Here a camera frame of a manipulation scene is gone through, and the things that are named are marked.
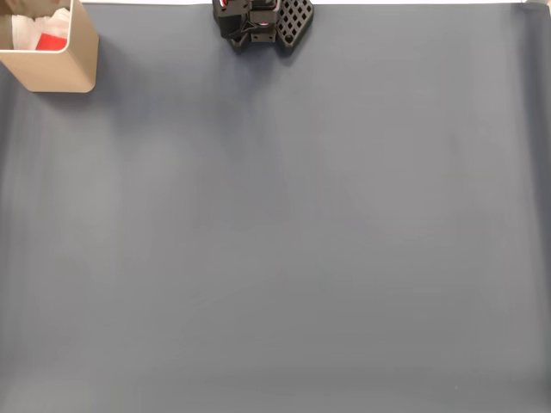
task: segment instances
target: blue-gray surface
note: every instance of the blue-gray surface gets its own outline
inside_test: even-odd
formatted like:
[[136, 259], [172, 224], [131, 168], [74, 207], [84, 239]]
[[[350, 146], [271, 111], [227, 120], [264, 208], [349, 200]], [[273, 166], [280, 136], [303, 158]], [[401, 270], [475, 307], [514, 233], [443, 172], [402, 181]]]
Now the blue-gray surface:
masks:
[[93, 93], [0, 72], [0, 412], [551, 410], [546, 8], [88, 9]]

